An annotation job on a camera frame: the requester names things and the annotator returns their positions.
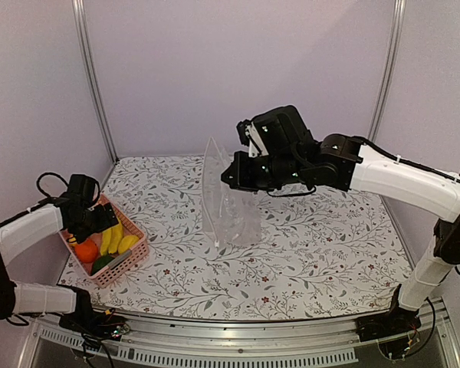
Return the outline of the yellow banana bunch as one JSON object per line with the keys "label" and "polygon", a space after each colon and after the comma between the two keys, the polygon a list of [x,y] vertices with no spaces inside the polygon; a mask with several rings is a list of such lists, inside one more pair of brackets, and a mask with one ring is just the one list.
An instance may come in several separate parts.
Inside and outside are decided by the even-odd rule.
{"label": "yellow banana bunch", "polygon": [[117,253],[119,244],[123,238],[123,226],[118,222],[115,226],[102,232],[100,254],[113,255]]}

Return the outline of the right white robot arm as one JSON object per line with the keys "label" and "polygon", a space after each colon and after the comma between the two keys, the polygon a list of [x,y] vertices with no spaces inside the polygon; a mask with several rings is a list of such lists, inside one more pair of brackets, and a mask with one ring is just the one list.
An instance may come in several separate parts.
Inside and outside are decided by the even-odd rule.
{"label": "right white robot arm", "polygon": [[244,149],[221,176],[232,189],[272,192],[300,183],[313,192],[328,186],[386,196],[436,215],[429,246],[395,289],[389,310],[356,319],[361,341],[419,328],[420,307],[460,266],[460,173],[414,163],[361,136],[335,133],[316,140],[291,105],[243,120],[237,131]]}

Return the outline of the clear zip top bag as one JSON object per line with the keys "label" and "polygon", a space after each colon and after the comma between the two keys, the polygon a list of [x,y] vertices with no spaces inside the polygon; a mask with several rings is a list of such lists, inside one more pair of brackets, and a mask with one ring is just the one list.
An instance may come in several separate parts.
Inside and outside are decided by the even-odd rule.
{"label": "clear zip top bag", "polygon": [[225,148],[209,138],[202,166],[202,230],[218,250],[250,246],[261,240],[261,217],[250,192],[230,189],[221,174],[232,160]]}

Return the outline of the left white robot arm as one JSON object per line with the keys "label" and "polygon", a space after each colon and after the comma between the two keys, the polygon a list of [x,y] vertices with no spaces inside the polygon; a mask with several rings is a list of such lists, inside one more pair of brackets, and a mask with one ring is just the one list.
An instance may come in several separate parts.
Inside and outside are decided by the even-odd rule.
{"label": "left white robot arm", "polygon": [[90,294],[78,287],[48,286],[13,281],[7,267],[21,253],[43,239],[68,231],[77,243],[118,224],[110,204],[100,204],[100,183],[84,174],[73,174],[63,183],[65,192],[43,199],[23,212],[0,223],[0,320],[25,315],[61,316],[65,328],[92,334],[100,326]]}

